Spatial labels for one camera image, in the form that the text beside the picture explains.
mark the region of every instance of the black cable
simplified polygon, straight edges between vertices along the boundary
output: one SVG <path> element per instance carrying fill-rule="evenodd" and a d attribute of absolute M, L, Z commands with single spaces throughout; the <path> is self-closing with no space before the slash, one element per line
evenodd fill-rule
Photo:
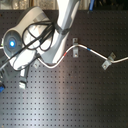
<path fill-rule="evenodd" d="M 46 25 L 47 27 L 44 29 L 44 31 L 41 33 L 41 35 L 39 35 L 38 37 L 36 37 L 36 38 L 35 38 L 33 41 L 31 41 L 29 44 L 25 45 L 24 40 L 23 40 L 24 33 L 25 33 L 25 31 L 26 31 L 30 26 L 32 26 L 32 25 Z M 24 47 L 23 47 L 22 49 L 20 49 L 17 53 L 15 53 L 12 57 L 10 57 L 10 58 L 0 67 L 0 71 L 8 64 L 8 62 L 9 62 L 12 58 L 14 58 L 15 56 L 17 56 L 17 55 L 18 55 L 19 53 L 21 53 L 23 50 L 25 50 L 25 49 L 35 50 L 35 48 L 34 48 L 34 49 L 30 49 L 30 48 L 28 48 L 28 47 L 31 46 L 31 45 L 32 45 L 34 42 L 36 42 L 37 40 L 41 40 L 41 39 L 42 39 L 40 45 L 43 44 L 46 39 L 48 39 L 51 35 L 53 36 L 53 34 L 51 34 L 51 33 L 54 32 L 54 30 L 55 30 L 54 24 L 53 24 L 53 22 L 50 22 L 50 21 L 40 21 L 40 22 L 37 22 L 37 23 L 32 23 L 32 24 L 30 24 L 27 28 L 25 28 L 25 30 L 23 31 L 23 34 L 22 34 L 22 42 L 23 42 L 23 44 L 24 44 Z"/>

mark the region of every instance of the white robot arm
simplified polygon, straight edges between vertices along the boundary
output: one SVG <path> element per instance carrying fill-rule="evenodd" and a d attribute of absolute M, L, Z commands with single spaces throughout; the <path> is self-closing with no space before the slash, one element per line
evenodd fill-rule
<path fill-rule="evenodd" d="M 5 33 L 4 53 L 15 70 L 26 68 L 37 54 L 49 65 L 56 64 L 62 57 L 80 0 L 57 1 L 59 17 L 55 25 L 39 7 L 32 7 L 21 15 L 17 26 Z"/>

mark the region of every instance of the perforated metal surface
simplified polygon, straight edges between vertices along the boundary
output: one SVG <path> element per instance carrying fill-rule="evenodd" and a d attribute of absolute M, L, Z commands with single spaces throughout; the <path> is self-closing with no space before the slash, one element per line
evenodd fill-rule
<path fill-rule="evenodd" d="M 56 11 L 45 11 L 52 19 Z M 0 39 L 14 26 L 21 11 L 0 11 Z M 78 11 L 72 39 L 105 56 L 128 56 L 128 12 Z M 0 93 L 0 127 L 4 128 L 128 128 L 128 61 L 103 71 L 101 58 L 79 48 L 55 69 L 30 67 L 28 88 L 19 77 L 6 81 Z"/>

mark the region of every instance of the white plastic part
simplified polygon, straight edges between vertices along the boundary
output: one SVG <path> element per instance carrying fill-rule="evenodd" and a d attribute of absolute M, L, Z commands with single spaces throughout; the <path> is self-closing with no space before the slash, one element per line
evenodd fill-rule
<path fill-rule="evenodd" d="M 11 28 L 9 29 L 8 31 L 11 31 L 11 30 L 15 30 L 17 31 L 20 36 L 22 37 L 22 34 L 23 34 L 23 31 L 26 27 L 28 27 L 30 24 L 34 23 L 34 20 L 38 17 L 41 19 L 44 18 L 44 20 L 48 20 L 47 17 L 43 17 L 44 15 L 44 12 L 41 10 L 41 8 L 39 7 L 34 7 L 33 9 L 31 9 L 24 17 L 23 19 L 19 22 L 19 24 L 14 27 L 14 28 Z M 30 34 L 28 34 L 28 32 L 26 31 L 25 33 L 25 36 L 24 36 L 24 42 L 25 44 L 28 44 L 30 41 L 32 41 L 34 38 L 32 36 L 30 36 Z M 35 47 L 38 45 L 38 41 L 34 43 L 34 45 L 32 45 L 31 47 Z M 11 61 L 10 61 L 10 64 L 11 66 L 17 70 L 19 67 L 23 66 L 23 65 L 27 65 L 29 64 L 34 56 L 35 56 L 35 53 L 36 53 L 36 50 L 24 50 L 22 51 L 19 55 L 17 55 L 15 58 L 13 58 Z"/>

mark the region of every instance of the wire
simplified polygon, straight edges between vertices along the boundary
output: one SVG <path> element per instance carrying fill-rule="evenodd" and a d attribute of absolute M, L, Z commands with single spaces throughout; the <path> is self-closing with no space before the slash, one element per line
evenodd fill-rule
<path fill-rule="evenodd" d="M 111 63 L 119 63 L 119 62 L 122 62 L 122 61 L 125 61 L 125 60 L 128 60 L 128 57 L 126 58 L 123 58 L 123 59 L 120 59 L 120 60 L 116 60 L 116 61 L 111 61 Z"/>
<path fill-rule="evenodd" d="M 24 37 L 24 33 L 25 31 L 31 26 L 31 25 L 46 25 L 47 27 L 44 29 L 44 31 L 41 33 L 41 35 L 39 35 L 38 37 L 36 37 L 36 39 L 32 40 L 29 44 L 25 45 L 24 43 L 24 40 L 23 40 L 23 37 Z M 18 54 L 20 54 L 23 50 L 25 49 L 29 49 L 29 50 L 35 50 L 35 49 L 30 49 L 29 46 L 31 46 L 33 43 L 35 43 L 37 40 L 40 40 L 40 39 L 43 39 L 43 41 L 45 41 L 47 38 L 50 37 L 50 34 L 51 34 L 51 31 L 53 32 L 54 30 L 54 23 L 53 22 L 50 22 L 50 21 L 40 21 L 40 22 L 37 22 L 37 23 L 33 23 L 33 24 L 30 24 L 27 28 L 25 28 L 25 30 L 23 31 L 23 34 L 22 34 L 22 41 L 23 41 L 23 44 L 24 44 L 24 47 L 22 49 L 20 49 L 17 53 L 15 53 L 14 55 L 12 55 L 12 57 L 10 57 L 8 60 L 6 60 L 6 62 L 0 67 L 0 71 L 10 62 L 10 60 L 12 58 L 14 58 L 15 56 L 17 56 Z"/>
<path fill-rule="evenodd" d="M 97 53 L 96 51 L 93 51 L 93 50 L 91 50 L 91 49 L 89 49 L 89 48 L 87 48 L 86 46 L 81 45 L 81 44 L 73 45 L 73 46 L 71 46 L 70 48 L 68 48 L 68 50 L 67 50 L 67 51 L 64 53 L 64 55 L 60 58 L 60 60 L 59 60 L 55 65 L 53 65 L 53 66 L 50 66 L 50 65 L 46 64 L 46 63 L 43 62 L 40 58 L 38 58 L 38 60 L 39 60 L 44 66 L 46 66 L 47 68 L 50 68 L 50 69 L 55 68 L 55 67 L 57 67 L 57 66 L 60 64 L 60 62 L 64 59 L 64 57 L 66 56 L 66 54 L 67 54 L 71 49 L 73 49 L 73 48 L 75 48 L 75 47 L 84 48 L 84 49 L 86 49 L 86 50 L 88 50 L 88 51 L 90 51 L 90 52 L 96 54 L 97 56 L 99 56 L 99 57 L 101 57 L 101 58 L 107 60 L 107 58 L 106 58 L 105 56 L 103 56 L 103 55 Z"/>

